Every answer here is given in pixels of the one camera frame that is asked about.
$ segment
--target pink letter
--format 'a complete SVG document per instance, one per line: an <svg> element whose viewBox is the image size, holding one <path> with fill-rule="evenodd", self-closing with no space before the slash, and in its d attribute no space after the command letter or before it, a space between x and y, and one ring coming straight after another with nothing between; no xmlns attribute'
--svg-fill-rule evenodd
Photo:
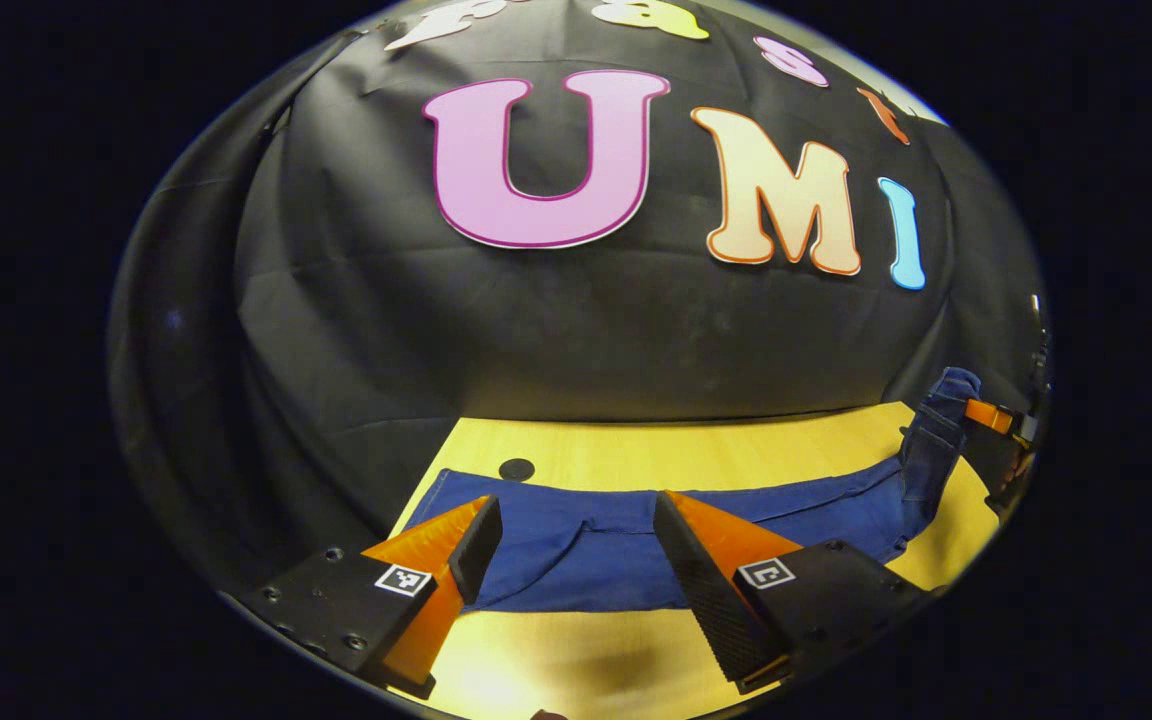
<svg viewBox="0 0 1152 720"><path fill-rule="evenodd" d="M425 104L434 120L434 188L447 222L493 247L571 247L614 232L649 183L649 105L669 83L647 73L575 73L563 88L589 99L589 170L564 195L535 197L509 182L509 108L524 79L456 88Z"/></svg>
<svg viewBox="0 0 1152 720"><path fill-rule="evenodd" d="M781 73L812 83L819 88L828 88L829 82L824 78L820 70L814 68L812 60L797 50L785 45L782 41L774 41L771 37L755 37L755 45L763 48L763 58L768 63L774 65Z"/></svg>

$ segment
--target yellow table surface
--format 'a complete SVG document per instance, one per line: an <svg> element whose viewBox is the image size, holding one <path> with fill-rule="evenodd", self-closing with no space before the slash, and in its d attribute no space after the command letter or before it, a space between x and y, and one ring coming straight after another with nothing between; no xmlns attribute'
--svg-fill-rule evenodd
<svg viewBox="0 0 1152 720"><path fill-rule="evenodd" d="M844 414L736 423L579 424L465 418L444 442L394 525L407 524L439 470L498 477L525 457L526 483L579 491L759 488L854 473L900 448L914 410L900 402ZM950 583L998 529L968 462L957 462L935 520L887 563L919 588ZM691 611L492 612L462 615L420 702L471 719L681 719L748 700L723 680ZM760 692L776 688L773 684Z"/></svg>

